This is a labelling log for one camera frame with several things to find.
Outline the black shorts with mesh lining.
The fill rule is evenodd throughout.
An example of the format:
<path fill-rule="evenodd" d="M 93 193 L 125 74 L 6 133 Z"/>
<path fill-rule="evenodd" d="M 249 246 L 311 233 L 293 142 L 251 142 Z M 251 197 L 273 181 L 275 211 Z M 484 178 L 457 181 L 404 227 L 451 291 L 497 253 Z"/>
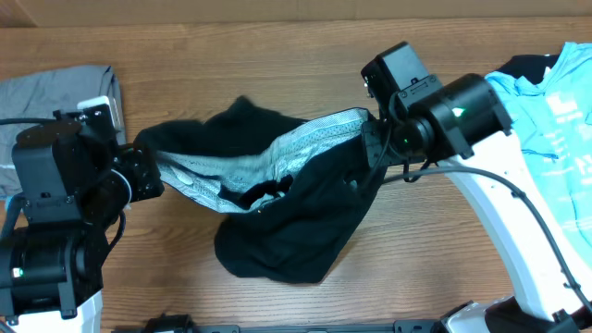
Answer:
<path fill-rule="evenodd" d="M 290 284 L 324 279 L 376 198 L 385 177 L 366 160 L 361 107 L 312 120 L 239 97 L 199 120 L 147 129 L 165 184 L 224 216 L 218 261 L 239 278 Z"/>

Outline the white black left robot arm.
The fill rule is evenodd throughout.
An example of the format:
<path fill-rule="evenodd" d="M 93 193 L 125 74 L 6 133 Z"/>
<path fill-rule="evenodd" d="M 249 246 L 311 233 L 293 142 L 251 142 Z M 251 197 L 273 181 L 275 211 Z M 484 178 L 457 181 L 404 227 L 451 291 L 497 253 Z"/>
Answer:
<path fill-rule="evenodd" d="M 1 329 L 97 332 L 124 210 L 164 191 L 154 155 L 119 139 L 123 116 L 107 96 L 26 122 L 12 149 L 21 192 L 1 230 Z"/>

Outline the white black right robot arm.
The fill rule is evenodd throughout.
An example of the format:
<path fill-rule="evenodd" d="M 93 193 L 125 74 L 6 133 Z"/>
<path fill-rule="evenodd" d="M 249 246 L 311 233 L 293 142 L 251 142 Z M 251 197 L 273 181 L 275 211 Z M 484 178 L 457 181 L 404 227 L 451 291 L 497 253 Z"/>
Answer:
<path fill-rule="evenodd" d="M 578 332 L 591 325 L 591 270 L 545 203 L 511 118 L 480 75 L 443 84 L 408 43 L 363 69 L 379 117 L 362 127 L 371 168 L 418 164 L 413 182 L 444 174 L 472 206 L 512 282 L 511 296 L 466 302 L 439 319 L 402 320 L 397 332 Z"/>

